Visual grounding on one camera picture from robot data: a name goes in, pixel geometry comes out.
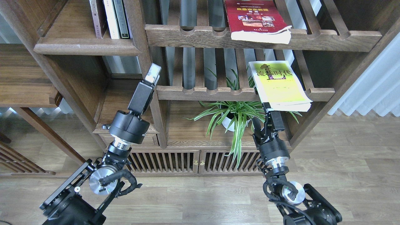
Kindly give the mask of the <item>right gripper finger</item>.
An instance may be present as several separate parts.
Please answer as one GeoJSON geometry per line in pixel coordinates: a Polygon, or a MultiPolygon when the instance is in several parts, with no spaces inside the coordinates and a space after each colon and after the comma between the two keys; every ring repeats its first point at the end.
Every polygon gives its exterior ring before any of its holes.
{"type": "Polygon", "coordinates": [[[280,111],[273,111],[268,102],[263,102],[262,106],[266,113],[264,122],[265,133],[284,131],[285,126],[280,111]]]}
{"type": "Polygon", "coordinates": [[[265,129],[261,129],[261,122],[258,117],[252,118],[252,125],[254,127],[253,139],[255,144],[263,144],[266,140],[265,129]]]}

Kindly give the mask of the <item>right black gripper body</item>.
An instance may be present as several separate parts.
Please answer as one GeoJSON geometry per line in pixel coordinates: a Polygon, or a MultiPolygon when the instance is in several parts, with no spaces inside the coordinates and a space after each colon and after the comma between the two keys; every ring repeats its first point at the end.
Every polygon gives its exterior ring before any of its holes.
{"type": "Polygon", "coordinates": [[[288,149],[283,140],[276,132],[266,133],[266,140],[263,144],[255,144],[261,155],[263,165],[285,166],[290,159],[288,149]]]}

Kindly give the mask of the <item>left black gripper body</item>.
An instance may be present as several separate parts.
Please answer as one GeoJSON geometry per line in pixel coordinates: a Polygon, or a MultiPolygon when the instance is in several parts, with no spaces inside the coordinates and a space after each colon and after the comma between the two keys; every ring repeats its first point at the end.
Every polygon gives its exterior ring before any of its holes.
{"type": "Polygon", "coordinates": [[[113,146],[129,147],[132,143],[141,144],[150,123],[142,120],[141,116],[130,111],[117,111],[111,124],[103,124],[102,128],[109,130],[115,138],[113,146]]]}

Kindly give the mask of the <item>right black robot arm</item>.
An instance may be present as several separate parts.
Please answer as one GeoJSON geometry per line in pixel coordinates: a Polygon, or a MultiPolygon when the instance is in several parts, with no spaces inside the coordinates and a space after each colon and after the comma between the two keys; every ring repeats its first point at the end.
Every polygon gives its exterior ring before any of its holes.
{"type": "Polygon", "coordinates": [[[265,115],[264,128],[256,117],[254,124],[254,142],[260,152],[260,165],[266,181],[264,194],[273,202],[283,217],[285,225],[336,225],[342,221],[340,212],[334,208],[310,184],[301,185],[288,181],[290,159],[288,149],[278,132],[285,129],[279,111],[273,111],[269,103],[262,104],[265,115]]]}

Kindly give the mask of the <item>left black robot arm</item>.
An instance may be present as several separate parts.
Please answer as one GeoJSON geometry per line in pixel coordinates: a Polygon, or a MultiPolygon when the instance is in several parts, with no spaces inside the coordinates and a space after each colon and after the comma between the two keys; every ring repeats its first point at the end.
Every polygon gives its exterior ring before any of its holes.
{"type": "Polygon", "coordinates": [[[139,81],[129,111],[117,111],[107,127],[114,140],[103,158],[87,160],[41,204],[45,225],[102,225],[106,220],[103,212],[113,199],[141,187],[125,166],[131,145],[141,144],[149,129],[149,122],[141,116],[152,100],[160,71],[153,63],[139,81]]]}

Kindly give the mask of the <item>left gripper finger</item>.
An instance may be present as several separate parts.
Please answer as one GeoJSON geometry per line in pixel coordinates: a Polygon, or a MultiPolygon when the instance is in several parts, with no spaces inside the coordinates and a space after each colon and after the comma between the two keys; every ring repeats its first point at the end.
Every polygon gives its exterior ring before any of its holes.
{"type": "Polygon", "coordinates": [[[145,78],[139,81],[129,103],[130,114],[144,114],[149,106],[156,84],[160,78],[161,66],[152,63],[145,78]]]}

